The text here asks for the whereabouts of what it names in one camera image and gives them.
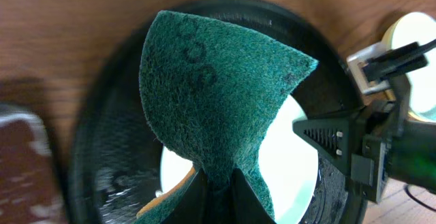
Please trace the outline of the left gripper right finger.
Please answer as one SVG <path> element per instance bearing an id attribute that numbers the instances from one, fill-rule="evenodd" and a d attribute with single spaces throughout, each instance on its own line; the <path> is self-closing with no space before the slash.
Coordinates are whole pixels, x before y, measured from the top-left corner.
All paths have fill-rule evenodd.
<path id="1" fill-rule="evenodd" d="M 236 168 L 232 172 L 230 191 L 231 219 L 235 224 L 275 224 L 245 179 L 243 172 Z"/>

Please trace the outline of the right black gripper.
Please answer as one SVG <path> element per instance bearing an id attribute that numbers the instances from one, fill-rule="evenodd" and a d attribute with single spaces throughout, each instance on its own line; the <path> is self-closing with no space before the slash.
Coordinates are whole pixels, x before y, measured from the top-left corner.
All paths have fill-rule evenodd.
<path id="1" fill-rule="evenodd" d="M 394 101 L 375 100 L 360 111 L 336 111 L 296 121 L 292 129 L 349 176 L 353 194 L 380 203 L 398 113 Z"/>

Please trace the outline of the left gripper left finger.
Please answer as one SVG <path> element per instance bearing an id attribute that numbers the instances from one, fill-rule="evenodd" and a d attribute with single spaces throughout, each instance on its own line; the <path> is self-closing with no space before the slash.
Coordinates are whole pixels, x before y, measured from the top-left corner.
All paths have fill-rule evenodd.
<path id="1" fill-rule="evenodd" d="M 208 213 L 208 178 L 203 169 L 195 173 L 181 200 L 161 224 L 203 224 Z"/>

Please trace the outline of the light blue plate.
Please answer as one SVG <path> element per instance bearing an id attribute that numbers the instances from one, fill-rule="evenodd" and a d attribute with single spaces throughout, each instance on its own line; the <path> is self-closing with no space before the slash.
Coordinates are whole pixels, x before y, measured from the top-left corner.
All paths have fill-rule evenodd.
<path id="1" fill-rule="evenodd" d="M 242 170 L 257 169 L 269 190 L 276 223 L 298 223 L 314 193 L 318 175 L 317 152 L 293 131 L 294 121 L 306 115 L 297 101 L 288 96 L 269 125 L 263 140 L 255 140 L 256 153 L 239 149 L 233 162 Z"/>

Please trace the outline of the green yellow sponge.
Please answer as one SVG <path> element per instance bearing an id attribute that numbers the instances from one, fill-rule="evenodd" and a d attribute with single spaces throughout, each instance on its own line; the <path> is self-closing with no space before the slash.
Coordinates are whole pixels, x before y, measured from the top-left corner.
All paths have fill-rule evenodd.
<path id="1" fill-rule="evenodd" d="M 211 189 L 209 223 L 229 223 L 234 153 L 256 153 L 283 102 L 317 67 L 290 46 L 232 23 L 161 11 L 146 35 L 139 71 L 145 117 L 157 139 L 191 162 L 189 173 L 137 215 L 160 223 L 203 169 Z M 240 169 L 274 220 L 259 170 Z"/>

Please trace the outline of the light green plate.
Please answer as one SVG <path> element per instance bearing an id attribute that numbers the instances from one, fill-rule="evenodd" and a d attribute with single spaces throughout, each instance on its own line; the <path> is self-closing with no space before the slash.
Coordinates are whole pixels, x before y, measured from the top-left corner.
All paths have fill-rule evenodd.
<path id="1" fill-rule="evenodd" d="M 435 40 L 435 19 L 423 12 L 411 12 L 400 17 L 384 33 L 382 43 L 389 50 L 409 44 L 426 45 Z M 406 73 L 411 84 L 409 115 L 424 122 L 435 122 L 435 49 L 412 62 L 415 68 Z"/>

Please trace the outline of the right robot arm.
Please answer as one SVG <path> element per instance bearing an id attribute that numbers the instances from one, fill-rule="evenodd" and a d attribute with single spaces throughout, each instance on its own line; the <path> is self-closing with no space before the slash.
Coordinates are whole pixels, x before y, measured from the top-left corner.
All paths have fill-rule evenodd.
<path id="1" fill-rule="evenodd" d="M 394 101 L 331 112 L 293 131 L 345 177 L 345 190 L 379 203 L 392 178 L 435 192 L 435 124 L 410 121 Z"/>

